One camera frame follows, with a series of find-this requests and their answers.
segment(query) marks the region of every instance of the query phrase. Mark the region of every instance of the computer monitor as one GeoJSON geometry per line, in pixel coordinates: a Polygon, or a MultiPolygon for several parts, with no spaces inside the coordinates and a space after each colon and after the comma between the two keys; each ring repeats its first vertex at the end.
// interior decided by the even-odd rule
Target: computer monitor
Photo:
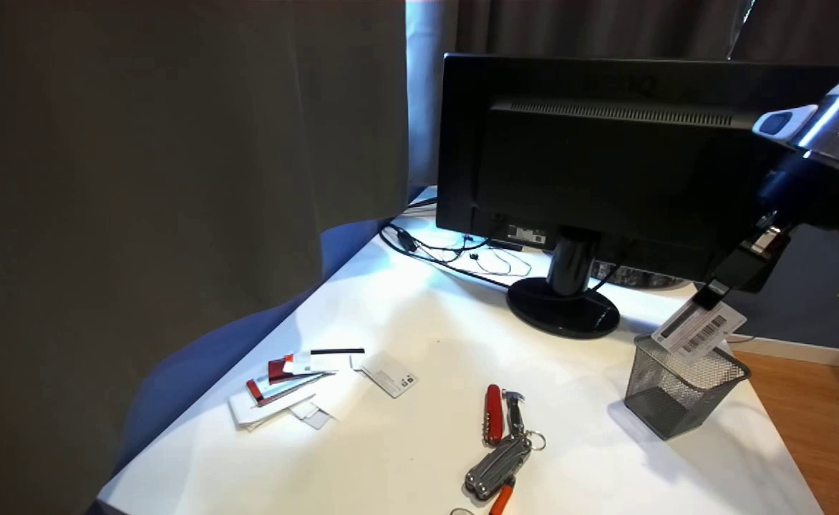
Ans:
{"type": "Polygon", "coordinates": [[[509,309],[607,334],[619,309],[586,287],[590,264],[708,281],[785,158],[752,121],[832,84],[839,65],[446,55],[437,227],[549,250],[549,274],[513,284],[509,309]]]}

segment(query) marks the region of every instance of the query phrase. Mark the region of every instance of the key ring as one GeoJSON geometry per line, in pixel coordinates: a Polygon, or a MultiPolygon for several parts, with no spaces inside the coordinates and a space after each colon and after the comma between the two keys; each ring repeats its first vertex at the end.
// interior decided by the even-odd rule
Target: key ring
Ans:
{"type": "Polygon", "coordinates": [[[549,440],[542,436],[542,433],[527,433],[529,443],[533,443],[533,453],[543,453],[549,446],[549,440]]]}

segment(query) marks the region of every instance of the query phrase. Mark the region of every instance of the wooden floor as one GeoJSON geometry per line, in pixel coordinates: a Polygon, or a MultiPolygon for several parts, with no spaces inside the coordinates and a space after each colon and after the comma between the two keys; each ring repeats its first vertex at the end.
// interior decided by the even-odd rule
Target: wooden floor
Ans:
{"type": "Polygon", "coordinates": [[[839,367],[743,352],[751,382],[818,506],[839,515],[839,367]]]}

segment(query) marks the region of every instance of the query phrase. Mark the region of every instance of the cable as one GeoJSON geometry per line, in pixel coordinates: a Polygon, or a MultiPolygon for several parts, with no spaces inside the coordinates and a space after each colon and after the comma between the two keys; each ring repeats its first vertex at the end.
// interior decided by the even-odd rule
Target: cable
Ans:
{"type": "Polygon", "coordinates": [[[758,4],[758,0],[741,0],[741,7],[738,7],[738,20],[735,20],[735,27],[731,30],[726,61],[735,57],[735,50],[738,50],[738,43],[741,43],[741,34],[743,34],[743,30],[751,27],[751,20],[752,20],[752,14],[756,14],[756,4],[758,4]]]}
{"type": "Polygon", "coordinates": [[[620,269],[620,264],[613,264],[613,269],[603,277],[599,277],[599,284],[586,292],[599,292],[619,269],[620,269]]]}
{"type": "Polygon", "coordinates": [[[499,287],[499,290],[506,290],[506,284],[500,281],[491,281],[491,277],[483,277],[483,274],[474,274],[469,269],[458,269],[453,266],[453,260],[458,260],[463,253],[471,253],[471,250],[480,250],[483,241],[479,243],[469,243],[469,237],[463,237],[463,247],[431,247],[431,243],[424,243],[421,237],[408,236],[407,230],[400,230],[397,223],[385,220],[377,233],[377,237],[397,256],[404,257],[411,257],[411,260],[427,260],[427,264],[436,264],[446,273],[454,273],[454,274],[467,274],[471,281],[480,281],[480,284],[490,284],[490,287],[499,287]]]}
{"type": "Polygon", "coordinates": [[[483,274],[499,274],[499,277],[529,277],[529,274],[533,274],[533,266],[529,266],[527,260],[521,260],[517,256],[513,256],[513,253],[499,253],[499,250],[490,247],[490,243],[486,243],[483,250],[486,250],[486,256],[491,256],[494,260],[503,264],[503,269],[490,269],[490,266],[483,264],[483,256],[469,256],[469,257],[474,260],[474,266],[479,266],[483,274]]]}

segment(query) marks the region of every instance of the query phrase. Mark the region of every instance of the monitor base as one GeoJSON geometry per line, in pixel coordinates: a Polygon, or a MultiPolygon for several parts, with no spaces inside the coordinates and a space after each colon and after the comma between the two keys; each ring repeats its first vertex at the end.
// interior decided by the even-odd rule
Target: monitor base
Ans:
{"type": "Polygon", "coordinates": [[[506,307],[523,324],[562,339],[603,339],[620,316],[599,292],[557,294],[543,277],[527,277],[506,290],[506,307]]]}

